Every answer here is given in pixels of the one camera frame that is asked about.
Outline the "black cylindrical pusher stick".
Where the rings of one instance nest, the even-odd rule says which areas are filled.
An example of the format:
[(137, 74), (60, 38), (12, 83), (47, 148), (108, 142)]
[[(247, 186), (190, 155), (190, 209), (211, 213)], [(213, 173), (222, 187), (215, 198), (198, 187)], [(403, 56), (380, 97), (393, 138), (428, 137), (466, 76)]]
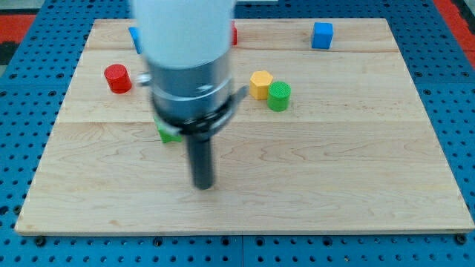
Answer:
[(214, 185), (212, 141), (197, 136), (187, 136), (186, 149), (194, 187), (200, 190), (211, 188)]

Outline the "blue block behind arm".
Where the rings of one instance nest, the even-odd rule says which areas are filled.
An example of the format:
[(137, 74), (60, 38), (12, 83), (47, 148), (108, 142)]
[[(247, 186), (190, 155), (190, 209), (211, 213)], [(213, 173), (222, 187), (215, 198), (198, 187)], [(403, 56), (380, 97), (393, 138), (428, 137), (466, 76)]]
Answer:
[(135, 47), (136, 52), (138, 54), (141, 54), (142, 53), (142, 47), (141, 47), (141, 43), (140, 43), (140, 33), (139, 33), (138, 29), (136, 27), (129, 27), (128, 31), (131, 35), (131, 38), (132, 38), (132, 41), (134, 43), (134, 47)]

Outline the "red block behind arm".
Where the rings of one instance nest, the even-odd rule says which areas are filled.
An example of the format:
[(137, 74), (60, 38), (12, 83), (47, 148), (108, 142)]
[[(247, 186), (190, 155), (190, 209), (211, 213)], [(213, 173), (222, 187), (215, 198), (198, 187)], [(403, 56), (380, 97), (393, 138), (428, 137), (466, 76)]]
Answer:
[(236, 28), (235, 21), (232, 20), (232, 45), (235, 46), (238, 44), (238, 29)]

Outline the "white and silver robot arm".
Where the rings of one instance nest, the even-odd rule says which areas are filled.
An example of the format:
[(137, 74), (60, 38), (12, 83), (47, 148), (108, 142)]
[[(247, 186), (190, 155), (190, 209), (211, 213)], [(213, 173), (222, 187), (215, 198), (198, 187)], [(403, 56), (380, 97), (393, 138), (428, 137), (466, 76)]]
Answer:
[(248, 92), (233, 88), (232, 0), (137, 0), (142, 56), (159, 121), (186, 141), (195, 188), (214, 185), (212, 137)]

